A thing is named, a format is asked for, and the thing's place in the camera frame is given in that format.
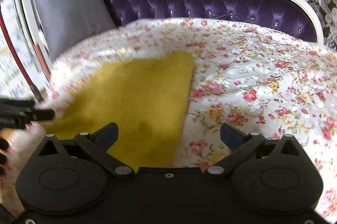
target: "yellow fabric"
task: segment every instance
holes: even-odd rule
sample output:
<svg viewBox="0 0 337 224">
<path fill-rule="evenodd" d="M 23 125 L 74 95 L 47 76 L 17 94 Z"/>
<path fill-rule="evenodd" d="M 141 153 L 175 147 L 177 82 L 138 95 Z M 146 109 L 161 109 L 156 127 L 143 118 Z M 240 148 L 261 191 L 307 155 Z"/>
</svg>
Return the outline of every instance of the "yellow fabric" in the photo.
<svg viewBox="0 0 337 224">
<path fill-rule="evenodd" d="M 47 134 L 71 139 L 109 122 L 119 128 L 108 153 L 131 166 L 170 167 L 186 114 L 193 57 L 186 52 L 162 59 L 104 64 L 77 93 Z"/>
</svg>

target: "bed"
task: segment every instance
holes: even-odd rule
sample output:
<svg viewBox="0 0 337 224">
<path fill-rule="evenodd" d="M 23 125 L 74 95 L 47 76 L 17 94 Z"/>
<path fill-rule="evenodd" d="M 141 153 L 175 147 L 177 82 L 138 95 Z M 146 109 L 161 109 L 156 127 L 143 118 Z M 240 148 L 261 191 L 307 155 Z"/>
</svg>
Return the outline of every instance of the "bed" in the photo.
<svg viewBox="0 0 337 224">
<path fill-rule="evenodd" d="M 317 212 L 337 220 L 336 54 L 304 0 L 104 0 L 119 27 L 89 37 L 53 63 L 41 108 L 58 114 L 106 62 L 190 52 L 196 69 L 173 166 L 205 170 L 230 153 L 223 122 L 279 139 L 293 134 L 323 181 Z M 22 210 L 14 181 L 44 132 L 33 124 L 9 139 L 3 205 Z M 201 201 L 207 208 L 207 201 Z"/>
</svg>

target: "floral bedsheet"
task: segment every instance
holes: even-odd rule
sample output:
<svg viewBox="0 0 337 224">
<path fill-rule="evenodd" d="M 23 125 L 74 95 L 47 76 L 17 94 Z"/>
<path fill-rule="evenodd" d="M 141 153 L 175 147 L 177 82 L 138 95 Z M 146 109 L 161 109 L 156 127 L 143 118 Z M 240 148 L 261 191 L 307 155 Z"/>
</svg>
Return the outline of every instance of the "floral bedsheet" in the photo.
<svg viewBox="0 0 337 224">
<path fill-rule="evenodd" d="M 293 134 L 320 172 L 324 191 L 316 208 L 337 220 L 337 55 L 254 24 L 213 19 L 140 20 L 88 38 L 55 62 L 49 99 L 57 113 L 105 62 L 161 57 L 185 50 L 196 62 L 188 114 L 175 167 L 205 169 L 230 154 L 223 122 L 243 132 L 279 139 Z M 3 204 L 22 210 L 13 182 L 43 137 L 39 124 L 10 139 Z"/>
</svg>

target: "screw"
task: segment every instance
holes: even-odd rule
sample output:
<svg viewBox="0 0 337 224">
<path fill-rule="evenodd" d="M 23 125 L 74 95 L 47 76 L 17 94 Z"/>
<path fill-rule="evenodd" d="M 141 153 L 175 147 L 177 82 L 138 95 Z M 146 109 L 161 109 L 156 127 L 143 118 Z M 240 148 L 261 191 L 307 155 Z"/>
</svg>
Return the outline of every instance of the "screw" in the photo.
<svg viewBox="0 0 337 224">
<path fill-rule="evenodd" d="M 167 173 L 167 174 L 165 174 L 165 177 L 166 178 L 172 178 L 172 177 L 174 177 L 174 174 L 173 173 Z"/>
<path fill-rule="evenodd" d="M 35 224 L 35 221 L 32 219 L 26 219 L 25 224 Z"/>
<path fill-rule="evenodd" d="M 207 169 L 210 174 L 222 174 L 225 170 L 221 166 L 211 166 Z"/>
<path fill-rule="evenodd" d="M 115 168 L 115 173 L 119 175 L 128 175 L 132 173 L 132 169 L 129 166 L 119 166 Z"/>
</svg>

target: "yellow pillowcase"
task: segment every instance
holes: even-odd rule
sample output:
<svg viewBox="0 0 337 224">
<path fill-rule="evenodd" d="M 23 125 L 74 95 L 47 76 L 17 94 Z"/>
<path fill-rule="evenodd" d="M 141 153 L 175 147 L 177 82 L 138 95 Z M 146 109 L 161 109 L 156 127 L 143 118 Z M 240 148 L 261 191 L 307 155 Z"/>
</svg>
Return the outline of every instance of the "yellow pillowcase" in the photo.
<svg viewBox="0 0 337 224">
<path fill-rule="evenodd" d="M 119 128 L 108 153 L 131 166 L 171 167 L 185 119 L 193 57 L 176 52 L 162 59 L 104 64 L 77 93 L 47 134 L 71 139 L 109 122 Z"/>
</svg>

